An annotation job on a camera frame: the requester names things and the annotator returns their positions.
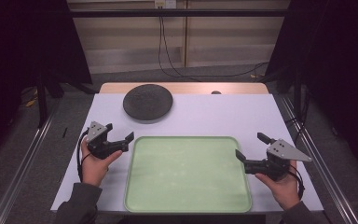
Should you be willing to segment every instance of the wooden tabletop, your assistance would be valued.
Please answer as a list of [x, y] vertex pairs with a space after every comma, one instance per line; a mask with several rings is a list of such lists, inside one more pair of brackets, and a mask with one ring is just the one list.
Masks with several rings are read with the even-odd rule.
[[100, 93], [127, 93], [137, 86], [157, 84], [175, 94], [269, 94], [263, 83], [246, 82], [108, 82], [101, 86]]

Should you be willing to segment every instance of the power outlet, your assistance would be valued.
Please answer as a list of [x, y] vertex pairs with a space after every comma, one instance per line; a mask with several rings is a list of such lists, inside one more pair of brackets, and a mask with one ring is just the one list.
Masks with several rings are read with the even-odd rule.
[[176, 0], [165, 0], [165, 8], [176, 8]]
[[176, 0], [155, 0], [155, 8], [176, 8]]
[[155, 0], [155, 8], [165, 8], [165, 0]]

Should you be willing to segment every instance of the wall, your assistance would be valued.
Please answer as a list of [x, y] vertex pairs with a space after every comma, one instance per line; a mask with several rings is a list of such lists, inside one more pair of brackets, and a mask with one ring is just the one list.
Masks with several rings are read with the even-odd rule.
[[[149, 0], [68, 0], [75, 9], [154, 8]], [[289, 1], [178, 0], [178, 8], [276, 9]], [[74, 19], [91, 73], [156, 69], [159, 18]], [[175, 67], [261, 63], [269, 60], [283, 18], [164, 18], [165, 37]], [[160, 61], [169, 66], [161, 39]]]

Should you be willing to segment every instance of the tray rim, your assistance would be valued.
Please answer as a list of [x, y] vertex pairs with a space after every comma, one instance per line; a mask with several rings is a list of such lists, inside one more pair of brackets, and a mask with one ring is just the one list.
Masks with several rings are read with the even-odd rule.
[[124, 207], [131, 213], [134, 214], [214, 214], [214, 215], [218, 215], [218, 214], [244, 214], [247, 213], [251, 210], [252, 205], [253, 205], [253, 200], [252, 200], [252, 194], [249, 188], [249, 181], [247, 178], [247, 174], [245, 173], [245, 169], [244, 166], [241, 166], [241, 170], [242, 170], [242, 174], [243, 174], [243, 180], [244, 180], [244, 185], [245, 188], [247, 189], [248, 193], [248, 204], [249, 206], [246, 207], [246, 209], [241, 209], [238, 211], [196, 211], [196, 210], [184, 210], [184, 211], [173, 211], [173, 210], [164, 210], [164, 211], [155, 211], [155, 210], [132, 210], [127, 206], [127, 198], [128, 198], [128, 191], [129, 191], [129, 183], [130, 183], [130, 178], [131, 178], [131, 171], [132, 171], [132, 162], [133, 162], [133, 158], [134, 158], [134, 152], [135, 152], [135, 147], [136, 144], [139, 141], [142, 141], [143, 139], [146, 138], [227, 138], [227, 139], [231, 139], [235, 142], [235, 144], [237, 145], [237, 149], [240, 149], [240, 144], [238, 143], [237, 139], [232, 137], [232, 136], [224, 136], [224, 135], [217, 135], [217, 136], [213, 136], [213, 135], [161, 135], [161, 136], [155, 136], [155, 135], [145, 135], [145, 136], [140, 136], [137, 139], [135, 139], [135, 142], [133, 144], [132, 147], [132, 153], [131, 153], [131, 162], [130, 162], [130, 167], [129, 167], [129, 172], [127, 175], [127, 182], [126, 182], [126, 188], [125, 188], [125, 195], [124, 195]]

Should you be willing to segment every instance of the black round plate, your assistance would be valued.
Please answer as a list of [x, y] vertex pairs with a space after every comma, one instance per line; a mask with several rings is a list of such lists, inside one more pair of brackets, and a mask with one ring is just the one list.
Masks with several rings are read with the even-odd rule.
[[123, 107], [135, 119], [152, 120], [164, 116], [172, 107], [172, 95], [162, 86], [145, 84], [130, 90], [124, 97]]

